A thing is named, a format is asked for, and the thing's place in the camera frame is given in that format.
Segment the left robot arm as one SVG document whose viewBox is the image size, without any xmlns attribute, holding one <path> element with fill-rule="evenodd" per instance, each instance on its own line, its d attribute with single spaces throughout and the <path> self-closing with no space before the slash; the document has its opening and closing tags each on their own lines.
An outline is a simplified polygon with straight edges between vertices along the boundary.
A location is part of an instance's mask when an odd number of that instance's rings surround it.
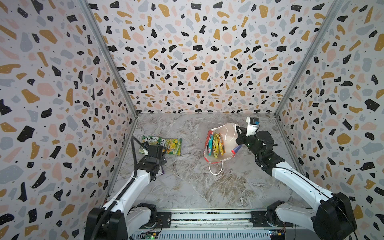
<svg viewBox="0 0 384 240">
<path fill-rule="evenodd" d="M 153 204 L 134 202 L 166 161 L 167 150 L 163 146 L 150 145 L 148 154 L 139 163 L 128 182 L 101 208 L 93 208 L 87 217 L 85 240 L 129 240 L 145 226 L 153 229 L 158 224 L 157 208 Z"/>
</svg>

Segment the purple snack packet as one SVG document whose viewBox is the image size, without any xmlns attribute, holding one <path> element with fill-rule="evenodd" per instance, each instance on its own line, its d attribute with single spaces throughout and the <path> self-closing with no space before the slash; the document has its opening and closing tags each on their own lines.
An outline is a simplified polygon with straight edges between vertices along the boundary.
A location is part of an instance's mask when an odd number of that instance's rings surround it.
<svg viewBox="0 0 384 240">
<path fill-rule="evenodd" d="M 156 176 L 158 177 L 158 176 L 161 176 L 161 175 L 164 175 L 164 174 L 165 174 L 164 168 L 163 168 L 163 166 L 161 166 L 160 169 L 159 169 L 159 172 L 157 173 Z"/>
</svg>

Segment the orange snack packet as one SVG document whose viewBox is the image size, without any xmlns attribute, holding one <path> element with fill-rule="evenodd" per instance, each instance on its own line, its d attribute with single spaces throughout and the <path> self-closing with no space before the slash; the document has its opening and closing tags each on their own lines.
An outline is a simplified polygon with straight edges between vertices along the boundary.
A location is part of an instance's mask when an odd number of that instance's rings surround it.
<svg viewBox="0 0 384 240">
<path fill-rule="evenodd" d="M 225 153 L 223 136 L 219 134 L 218 139 L 219 139 L 219 151 L 220 151 L 220 154 L 223 156 Z"/>
</svg>

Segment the yellow green Fox's candy bag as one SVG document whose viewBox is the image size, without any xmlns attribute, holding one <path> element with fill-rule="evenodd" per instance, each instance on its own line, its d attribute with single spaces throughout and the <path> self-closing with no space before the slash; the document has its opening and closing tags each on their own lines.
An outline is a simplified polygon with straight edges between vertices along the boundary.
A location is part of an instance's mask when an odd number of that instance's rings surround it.
<svg viewBox="0 0 384 240">
<path fill-rule="evenodd" d="M 181 148 L 183 140 L 181 138 L 175 139 L 163 139 L 163 146 L 167 148 L 167 154 L 169 155 L 181 155 Z"/>
</svg>

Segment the green snack packet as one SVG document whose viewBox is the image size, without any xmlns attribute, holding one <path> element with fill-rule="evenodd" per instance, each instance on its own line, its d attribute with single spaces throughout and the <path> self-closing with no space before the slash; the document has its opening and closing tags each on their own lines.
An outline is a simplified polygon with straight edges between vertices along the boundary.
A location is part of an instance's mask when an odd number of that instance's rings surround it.
<svg viewBox="0 0 384 240">
<path fill-rule="evenodd" d="M 142 137 L 142 142 L 143 145 L 148 143 L 149 146 L 151 145 L 159 145 L 159 146 L 164 146 L 164 140 L 162 137 L 154 137 L 154 136 L 143 136 Z M 142 155 L 147 155 L 148 151 L 145 150 L 143 147 L 140 147 L 139 149 L 139 154 Z"/>
</svg>

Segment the yellow snack packet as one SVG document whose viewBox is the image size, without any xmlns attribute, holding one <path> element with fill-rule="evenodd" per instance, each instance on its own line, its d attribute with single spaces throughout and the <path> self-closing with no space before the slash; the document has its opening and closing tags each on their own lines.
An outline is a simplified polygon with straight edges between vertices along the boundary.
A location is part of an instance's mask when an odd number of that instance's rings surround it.
<svg viewBox="0 0 384 240">
<path fill-rule="evenodd" d="M 220 153 L 220 137 L 219 134 L 214 134 L 213 135 L 213 154 L 214 157 L 217 159 L 219 157 Z"/>
</svg>

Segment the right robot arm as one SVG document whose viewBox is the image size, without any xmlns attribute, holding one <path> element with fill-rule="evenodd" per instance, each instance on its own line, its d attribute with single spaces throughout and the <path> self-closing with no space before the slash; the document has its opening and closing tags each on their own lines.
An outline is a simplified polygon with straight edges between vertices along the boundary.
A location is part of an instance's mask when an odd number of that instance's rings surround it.
<svg viewBox="0 0 384 240">
<path fill-rule="evenodd" d="M 316 233 L 321 240 L 344 240 L 356 233 L 351 201 L 345 194 L 332 193 L 296 171 L 273 151 L 274 140 L 269 132 L 249 135 L 242 127 L 236 127 L 236 131 L 236 143 L 249 149 L 260 169 L 291 188 L 310 206 L 306 209 L 276 201 L 267 207 L 266 222 L 270 226 L 291 223 Z"/>
</svg>

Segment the red paper bag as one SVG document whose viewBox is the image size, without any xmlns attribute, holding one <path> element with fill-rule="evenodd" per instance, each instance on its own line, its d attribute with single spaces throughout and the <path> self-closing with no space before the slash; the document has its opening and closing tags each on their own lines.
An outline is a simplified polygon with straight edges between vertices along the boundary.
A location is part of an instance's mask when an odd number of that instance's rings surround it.
<svg viewBox="0 0 384 240">
<path fill-rule="evenodd" d="M 207 133 L 204 160 L 208 163 L 209 171 L 214 176 L 223 171 L 224 162 L 234 158 L 242 147 L 236 143 L 238 137 L 237 127 L 237 124 L 227 123 L 213 128 Z M 214 173 L 211 166 L 217 164 L 220 165 L 221 169 L 218 173 Z"/>
</svg>

